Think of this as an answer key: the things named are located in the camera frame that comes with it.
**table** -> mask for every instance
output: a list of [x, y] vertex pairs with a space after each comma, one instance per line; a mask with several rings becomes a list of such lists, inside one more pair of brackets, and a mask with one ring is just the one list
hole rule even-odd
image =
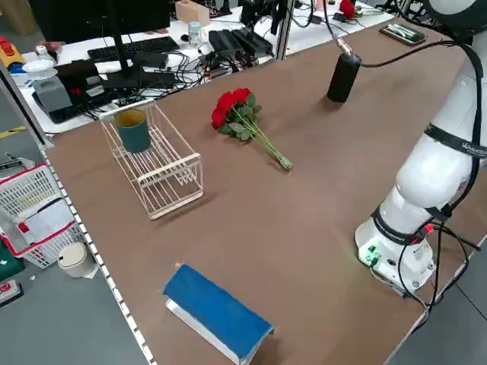
[[[409, 49], [377, 27], [347, 40], [370, 63]], [[147, 218], [97, 123], [56, 136], [47, 151], [158, 363], [228, 364], [165, 309], [161, 288], [178, 261], [278, 328], [255, 365], [377, 365], [417, 321], [420, 305], [371, 277], [353, 237], [390, 191], [464, 55], [435, 47], [380, 70], [362, 69], [341, 107], [325, 97], [337, 57], [328, 43], [160, 100], [202, 155], [205, 195], [157, 221]], [[262, 128], [293, 162], [292, 172], [255, 142], [210, 127], [215, 101], [235, 87], [256, 93]], [[475, 242], [487, 227], [485, 189], [481, 175], [448, 223]], [[441, 284], [463, 259], [451, 240], [443, 247]]]
[[[338, 10], [338, 3], [337, 5], [330, 5], [329, 6], [329, 15], [331, 16], [332, 14], [335, 14], [335, 12]], [[232, 9], [233, 14], [228, 15], [225, 17], [220, 17], [218, 19], [215, 19], [211, 22], [210, 25], [207, 27], [203, 28], [206, 33], [208, 33], [210, 30], [222, 30], [222, 29], [239, 29], [242, 28], [242, 24], [239, 24], [238, 21], [240, 20], [240, 13], [242, 11], [241, 8], [235, 8]], [[301, 23], [304, 23], [306, 20], [303, 17], [307, 17], [309, 15], [309, 10], [299, 10], [296, 9], [294, 10], [294, 16], [297, 17], [297, 21], [300, 21]], [[375, 24], [379, 24], [384, 21], [388, 21], [391, 19], [391, 15], [387, 13], [383, 14], [374, 14], [371, 16], [366, 16], [363, 19], [360, 20], [360, 25], [355, 24], [340, 24], [339, 26], [346, 32], [348, 33], [354, 33], [357, 31], [360, 31], [364, 29], [365, 27], [370, 27]], [[260, 35], [265, 35], [266, 39], [269, 40], [275, 48], [275, 45], [277, 43], [277, 37], [273, 36], [268, 30], [271, 27], [272, 20], [270, 19], [265, 19], [263, 22], [259, 22], [256, 25], [256, 32]], [[197, 50], [194, 48], [188, 47], [187, 43], [183, 43], [180, 40], [180, 37], [183, 34], [187, 33], [188, 26], [186, 23], [182, 21], [172, 21], [170, 28], [169, 28], [169, 36], [173, 37], [173, 39], [180, 44], [181, 46], [181, 52], [184, 54], [188, 55], [191, 59], [196, 59], [197, 57], [200, 56], [198, 54]], [[338, 28], [334, 28], [334, 31], [340, 34], [344, 34], [341, 30]], [[136, 33], [131, 35], [131, 38], [133, 41], [139, 41], [139, 40], [146, 40], [150, 38], [155, 38], [155, 37], [161, 37], [161, 34], [159, 33], [153, 33], [153, 34], [147, 34], [147, 33]], [[299, 52], [303, 49], [310, 48], [312, 46], [315, 46], [317, 44], [325, 43], [330, 41], [331, 35], [329, 34], [328, 30], [326, 29], [326, 26], [324, 24], [321, 25], [316, 25], [316, 24], [311, 24], [308, 28], [300, 28], [296, 24], [292, 24], [291, 26], [291, 33], [290, 37], [288, 40], [288, 53], [292, 54], [295, 52]], [[113, 46], [113, 38], [112, 37], [105, 37], [105, 41], [107, 42], [108, 46]], [[77, 59], [88, 59], [88, 54], [87, 50], [88, 49], [96, 49], [96, 48], [101, 48], [105, 47], [105, 41], [103, 41], [102, 38], [97, 38], [93, 40], [86, 40], [84, 42], [78, 42], [78, 43], [73, 43], [73, 44], [68, 44], [63, 47], [62, 53], [59, 57], [59, 64], [63, 65], [66, 63], [70, 63], [72, 61], [75, 61]], [[123, 36], [123, 42], [124, 43], [129, 43], [130, 39], [129, 36]], [[209, 53], [212, 51], [211, 46], [209, 43], [206, 43], [203, 45], [201, 48], [203, 53]], [[35, 54], [33, 52], [27, 53], [23, 55], [26, 61], [30, 61], [32, 59], [35, 59]], [[270, 60], [271, 57], [265, 57], [261, 58], [259, 61], [261, 63], [267, 62]], [[169, 62], [168, 66], [176, 66], [180, 62], [180, 58], [177, 56], [170, 56], [169, 57]], [[104, 62], [102, 64], [97, 64], [98, 70], [101, 74], [105, 74], [106, 72], [110, 71], [116, 71], [119, 70], [119, 62]], [[70, 119], [67, 122], [61, 123], [61, 124], [55, 124], [52, 122], [52, 120], [44, 113], [44, 111], [39, 108], [39, 106], [36, 104], [34, 99], [32, 98], [33, 94], [33, 88], [22, 88], [21, 89], [22, 95], [26, 99], [29, 107], [32, 109], [33, 114], [37, 117], [37, 120], [39, 121], [40, 126], [42, 127], [43, 131], [45, 133], [51, 133], [51, 134], [57, 134], [57, 133], [62, 133], [66, 132], [70, 129], [77, 128], [81, 125], [88, 124], [89, 122], [92, 122], [93, 120], [87, 116], [78, 116], [76, 118]], [[115, 106], [109, 105], [104, 107], [105, 110], [111, 110], [115, 108]]]

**bottle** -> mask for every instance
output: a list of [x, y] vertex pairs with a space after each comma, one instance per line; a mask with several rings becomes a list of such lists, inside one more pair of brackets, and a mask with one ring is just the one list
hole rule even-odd
[[53, 61], [54, 65], [56, 65], [56, 60], [47, 52], [46, 46], [37, 46], [36, 53], [38, 59], [47, 59], [49, 61]]
[[199, 48], [202, 44], [201, 38], [201, 23], [198, 21], [190, 21], [188, 23], [189, 44], [195, 48]]

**phone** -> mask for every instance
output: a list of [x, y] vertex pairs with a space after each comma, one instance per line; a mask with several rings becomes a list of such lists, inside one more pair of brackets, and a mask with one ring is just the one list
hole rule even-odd
[[418, 44], [426, 42], [428, 37], [417, 30], [407, 27], [402, 24], [388, 24], [379, 29], [382, 34], [399, 40], [401, 43], [408, 46], [417, 46]]

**black cup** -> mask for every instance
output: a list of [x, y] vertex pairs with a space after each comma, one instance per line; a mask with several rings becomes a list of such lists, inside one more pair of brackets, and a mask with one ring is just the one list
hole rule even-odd
[[141, 110], [129, 109], [118, 113], [115, 124], [127, 152], [137, 154], [151, 147], [147, 117]]

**floor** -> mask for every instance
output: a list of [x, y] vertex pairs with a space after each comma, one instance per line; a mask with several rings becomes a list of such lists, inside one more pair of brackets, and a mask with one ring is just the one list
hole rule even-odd
[[[16, 36], [1, 17], [0, 35], [7, 35], [21, 52], [31, 51], [42, 39], [40, 33]], [[0, 121], [0, 130], [18, 126], [2, 95]], [[26, 132], [0, 140], [0, 154], [6, 151], [39, 160]], [[485, 278], [487, 252], [481, 252], [458, 287], [435, 307], [428, 324], [406, 340], [389, 365], [487, 363]], [[25, 296], [0, 309], [2, 363], [147, 363], [100, 274], [93, 280], [75, 280], [56, 266], [45, 271], [29, 266], [18, 280]]]
[[100, 272], [73, 279], [31, 265], [14, 278], [25, 295], [0, 309], [2, 363], [147, 365]]
[[389, 365], [487, 363], [487, 247], [484, 250]]

